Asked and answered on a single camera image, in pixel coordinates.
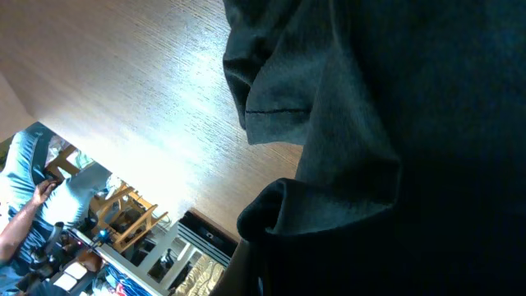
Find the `dark green t-shirt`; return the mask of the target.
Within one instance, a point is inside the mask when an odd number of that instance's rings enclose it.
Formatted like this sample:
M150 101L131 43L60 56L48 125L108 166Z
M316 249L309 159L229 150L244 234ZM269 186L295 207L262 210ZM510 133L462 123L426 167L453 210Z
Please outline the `dark green t-shirt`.
M302 147L216 295L522 295L522 1L227 1L250 144Z

